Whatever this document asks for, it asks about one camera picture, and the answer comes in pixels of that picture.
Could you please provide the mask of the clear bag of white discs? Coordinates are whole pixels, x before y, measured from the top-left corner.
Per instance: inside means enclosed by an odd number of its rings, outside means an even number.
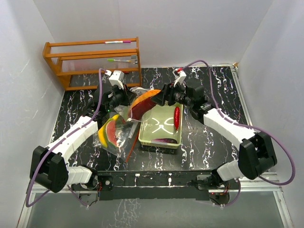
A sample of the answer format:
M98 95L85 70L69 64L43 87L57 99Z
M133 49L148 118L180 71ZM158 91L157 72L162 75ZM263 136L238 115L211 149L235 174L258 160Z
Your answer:
M131 97L128 105L118 105L114 110L125 120L129 122L145 122L150 119L152 109L156 103L151 100L157 95L159 89L145 89L142 87L132 87L130 89Z

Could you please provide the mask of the dark red toy sweet potato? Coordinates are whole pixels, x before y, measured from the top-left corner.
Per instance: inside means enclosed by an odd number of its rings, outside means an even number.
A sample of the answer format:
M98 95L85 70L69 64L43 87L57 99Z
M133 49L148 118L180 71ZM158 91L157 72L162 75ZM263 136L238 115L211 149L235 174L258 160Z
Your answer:
M156 106L151 100L151 97L138 97L131 105L129 117L135 120L140 120L142 116Z

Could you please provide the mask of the pale green perforated basket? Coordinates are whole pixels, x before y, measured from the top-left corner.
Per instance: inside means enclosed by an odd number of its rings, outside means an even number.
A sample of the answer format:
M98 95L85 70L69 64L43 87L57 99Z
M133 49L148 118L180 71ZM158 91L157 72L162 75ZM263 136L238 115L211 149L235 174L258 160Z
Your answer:
M174 127L175 107L180 108L180 125L178 130L175 130ZM182 111L183 105L179 103L176 103L172 106L156 105L152 109L152 115L150 119L145 122L141 122L138 138L141 145L177 149L181 145ZM152 142L153 139L158 138L173 138L177 140L177 144Z

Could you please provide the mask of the red watermelon slice toy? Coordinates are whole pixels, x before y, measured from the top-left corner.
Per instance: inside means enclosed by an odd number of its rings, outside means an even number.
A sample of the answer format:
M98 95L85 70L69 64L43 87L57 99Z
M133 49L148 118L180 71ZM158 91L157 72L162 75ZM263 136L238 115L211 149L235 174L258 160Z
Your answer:
M117 139L116 139L116 135L115 135L115 131L116 131L116 120L111 119L105 126L105 130L104 130L104 138L105 138L105 142L106 142L106 147L117 147Z

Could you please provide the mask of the yellow toy banana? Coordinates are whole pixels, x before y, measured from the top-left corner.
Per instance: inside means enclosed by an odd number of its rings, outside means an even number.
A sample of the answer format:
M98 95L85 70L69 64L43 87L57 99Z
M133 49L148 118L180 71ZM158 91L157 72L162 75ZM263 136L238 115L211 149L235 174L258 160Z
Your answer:
M104 148L110 146L117 147L117 139L115 136L116 121L120 116L118 114L109 118L105 124L98 130L98 138Z

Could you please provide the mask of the purple toy eggplant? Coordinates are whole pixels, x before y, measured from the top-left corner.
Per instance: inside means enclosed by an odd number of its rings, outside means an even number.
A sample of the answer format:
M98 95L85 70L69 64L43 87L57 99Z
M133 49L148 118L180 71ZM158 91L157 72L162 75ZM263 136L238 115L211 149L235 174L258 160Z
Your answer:
M158 138L158 139L153 139L152 142L177 144L177 140L173 138Z

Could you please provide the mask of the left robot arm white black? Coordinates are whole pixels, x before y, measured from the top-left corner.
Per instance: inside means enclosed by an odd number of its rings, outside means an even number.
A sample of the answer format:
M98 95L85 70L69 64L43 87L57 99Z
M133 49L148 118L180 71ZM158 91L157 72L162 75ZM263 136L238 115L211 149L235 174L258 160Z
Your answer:
M118 154L127 139L132 117L130 107L136 99L136 93L126 85L114 85L106 92L102 89L98 86L77 122L67 132L48 146L34 149L28 190L34 183L53 193L73 184L82 184L89 190L97 186L97 174L92 168L70 166L68 161L90 137L96 147Z

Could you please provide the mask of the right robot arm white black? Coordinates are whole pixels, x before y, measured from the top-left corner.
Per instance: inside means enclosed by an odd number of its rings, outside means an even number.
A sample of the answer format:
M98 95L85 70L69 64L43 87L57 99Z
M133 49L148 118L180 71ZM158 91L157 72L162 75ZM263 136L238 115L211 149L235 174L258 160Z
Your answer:
M197 185L221 189L232 179L246 177L254 180L277 164L271 137L267 133L239 126L219 113L205 98L202 86L183 89L179 85L166 84L151 100L160 106L176 103L187 106L195 120L217 131L238 149L237 160L220 165L212 170L209 177L198 180Z

